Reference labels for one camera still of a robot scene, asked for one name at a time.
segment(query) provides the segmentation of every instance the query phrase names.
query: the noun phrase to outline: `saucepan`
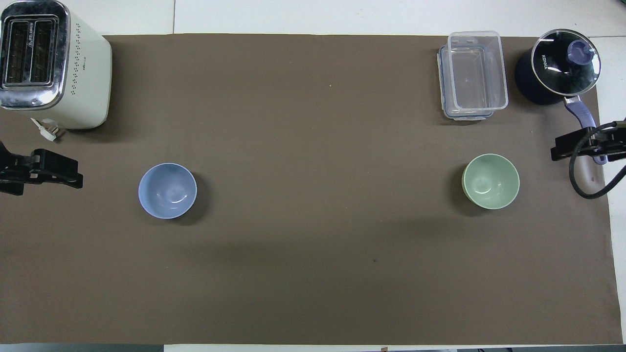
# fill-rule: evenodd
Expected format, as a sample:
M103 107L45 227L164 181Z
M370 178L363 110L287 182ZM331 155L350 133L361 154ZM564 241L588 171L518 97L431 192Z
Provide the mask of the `saucepan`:
M569 29L554 29L539 38L515 67L515 82L521 93L535 104L563 101L581 128L596 127L593 115L580 99L600 76L598 50L584 35ZM594 157L603 165L606 156Z

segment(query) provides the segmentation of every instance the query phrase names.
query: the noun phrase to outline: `lid knob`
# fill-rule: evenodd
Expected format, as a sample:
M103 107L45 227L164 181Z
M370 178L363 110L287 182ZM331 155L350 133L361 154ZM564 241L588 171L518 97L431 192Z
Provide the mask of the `lid knob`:
M588 42L578 39L567 47L567 61L578 65L588 65L594 56L593 48Z

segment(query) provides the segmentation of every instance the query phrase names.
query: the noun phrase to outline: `blue bowl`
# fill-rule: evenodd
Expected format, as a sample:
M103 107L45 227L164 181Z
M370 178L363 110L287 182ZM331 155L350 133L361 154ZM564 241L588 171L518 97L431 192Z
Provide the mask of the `blue bowl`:
M149 169L139 182L139 203L148 214L173 219L192 207L198 185L192 173L177 163Z

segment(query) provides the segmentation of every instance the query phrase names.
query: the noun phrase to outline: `bowl rim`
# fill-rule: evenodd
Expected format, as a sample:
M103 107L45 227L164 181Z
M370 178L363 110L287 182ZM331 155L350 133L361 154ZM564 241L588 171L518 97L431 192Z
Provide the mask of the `bowl rim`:
M146 206L144 205L143 201L141 200L141 185L144 183L146 175L148 175L155 168L162 167L163 165L174 165L174 166L180 167L184 171L186 171L189 174L189 176L192 177L192 180L193 180L193 190L194 190L194 193L193 193L193 199L192 199L191 203L189 204L189 207L187 207L187 209L185 209L185 211L181 212L180 214L175 215L175 216L171 216L171 217L162 217L162 216L159 216L159 215L156 215L156 214L152 214L152 212L150 212L148 209L146 209ZM156 217L157 219L164 219L164 220L174 219L174 218L177 218L177 217L183 215L184 213L188 212L189 209L191 209L193 204L195 203L197 195L198 195L198 183L196 182L195 177L193 176L192 172L189 171L189 169L187 169L183 165L180 165L179 163L173 163L173 162L160 163L158 165L154 165L151 168L149 168L148 171L146 171L143 174L143 176L141 176L141 180L139 181L139 186L137 187L137 197L139 198L139 203L141 204L141 207L143 208L143 210L145 210L146 213Z
M517 178L517 189L515 190L515 195L513 195L513 197L511 198L511 200L509 200L505 205L502 205L501 207L487 207L485 205L479 204L477 201L475 201L475 199L473 199L469 192L467 191L467 185L466 185L466 174L467 174L467 170L470 167L470 165L475 162L477 159L479 158L483 158L486 156L496 156L498 158L502 158L504 160L506 160L506 162L508 162L509 165L511 165L511 167L513 168L513 171L515 171L515 177ZM481 154L478 155L477 157L475 157L474 159L472 159L472 161L470 161L467 166L465 166L465 169L463 170L463 176L461 177L461 186L463 187L463 193L465 193L465 196L467 196L467 198L469 198L472 203L478 205L479 207L485 208L485 209L489 209L489 210L497 210L497 209L502 209L508 205L510 205L511 203L513 203L513 201L517 198L517 195L520 193L520 173L517 171L517 168L515 167L515 165L511 162L511 160L508 160L507 158L503 157L500 154L495 154L495 153L486 153L486 154Z

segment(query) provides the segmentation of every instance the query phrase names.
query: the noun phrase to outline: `black cable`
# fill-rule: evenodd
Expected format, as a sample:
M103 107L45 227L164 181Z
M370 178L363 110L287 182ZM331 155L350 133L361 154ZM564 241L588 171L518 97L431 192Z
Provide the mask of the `black cable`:
M578 156L578 153L580 153L580 149L583 147L583 144L585 144L585 141L587 141L593 134L598 133L599 131L607 127L616 127L616 126L617 126L617 122L613 121L613 122L605 123L604 125L600 125L598 127L591 129L589 132L587 132L587 134L585 134L583 138L581 138L578 141L578 143L576 144L576 147L574 147L574 150L572 151L572 157L570 157L570 182L572 183L572 187L574 187L574 190L576 191L576 193L578 193L583 198L586 198L586 199L600 198L601 196L607 194L608 191L612 190L613 187L615 187L615 185L617 185L617 183L620 182L624 178L624 176L626 176L626 166L624 166L617 173L617 175L615 175L615 177L611 180L611 182L609 182L603 189L599 190L598 192L595 192L594 194L583 192L583 190L580 189L580 187L576 183L576 178L574 177L574 163L576 162L576 157Z

